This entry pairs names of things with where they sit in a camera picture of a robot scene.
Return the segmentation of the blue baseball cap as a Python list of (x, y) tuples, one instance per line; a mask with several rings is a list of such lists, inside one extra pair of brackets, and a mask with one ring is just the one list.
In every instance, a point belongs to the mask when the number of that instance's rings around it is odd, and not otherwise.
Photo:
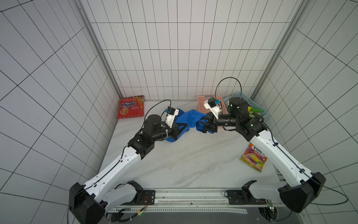
[(169, 142), (177, 141), (177, 137), (179, 134), (179, 126), (186, 125), (186, 124), (176, 123), (176, 120), (178, 119), (178, 117), (183, 113), (184, 113), (184, 111), (179, 109), (179, 114), (175, 117), (172, 128), (170, 128), (168, 131), (169, 134), (168, 134), (168, 137), (166, 138), (167, 141), (169, 141)]

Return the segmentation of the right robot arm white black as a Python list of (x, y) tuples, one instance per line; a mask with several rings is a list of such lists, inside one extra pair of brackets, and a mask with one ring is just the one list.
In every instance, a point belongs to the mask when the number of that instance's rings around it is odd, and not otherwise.
[(267, 199), (282, 202), (293, 212), (302, 212), (320, 194), (326, 179), (320, 173), (313, 173), (278, 142), (269, 128), (264, 124), (264, 118), (256, 112), (249, 115), (248, 104), (241, 99), (235, 99), (231, 105), (233, 114), (223, 114), (219, 100), (205, 100), (204, 107), (210, 110), (203, 118), (203, 132), (217, 132), (218, 127), (234, 127), (248, 142), (258, 147), (259, 152), (268, 158), (284, 177), (280, 183), (261, 183), (252, 180), (242, 186), (243, 190), (255, 199)]

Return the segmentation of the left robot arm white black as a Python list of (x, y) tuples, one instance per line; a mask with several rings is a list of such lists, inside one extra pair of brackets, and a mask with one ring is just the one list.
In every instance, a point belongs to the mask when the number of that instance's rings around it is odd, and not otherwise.
[(115, 183), (154, 149), (155, 142), (178, 139), (187, 124), (174, 120), (175, 116), (169, 115), (166, 121), (162, 121), (155, 114), (145, 119), (142, 128), (129, 140), (120, 156), (84, 184), (75, 183), (70, 188), (68, 212), (81, 224), (97, 224), (105, 213), (117, 206), (149, 205), (150, 198), (137, 182), (129, 181), (118, 186)]

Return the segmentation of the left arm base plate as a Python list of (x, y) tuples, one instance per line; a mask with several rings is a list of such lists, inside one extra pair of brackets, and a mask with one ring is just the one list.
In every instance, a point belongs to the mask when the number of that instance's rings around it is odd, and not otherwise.
[(137, 192), (131, 203), (134, 205), (154, 205), (155, 196), (155, 190), (141, 190)]

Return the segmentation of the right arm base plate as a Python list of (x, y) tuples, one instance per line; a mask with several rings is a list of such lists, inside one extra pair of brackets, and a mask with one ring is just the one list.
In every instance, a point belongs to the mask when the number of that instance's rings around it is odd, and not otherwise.
[(224, 196), (230, 205), (265, 205), (265, 199), (254, 198), (248, 190), (227, 190)]

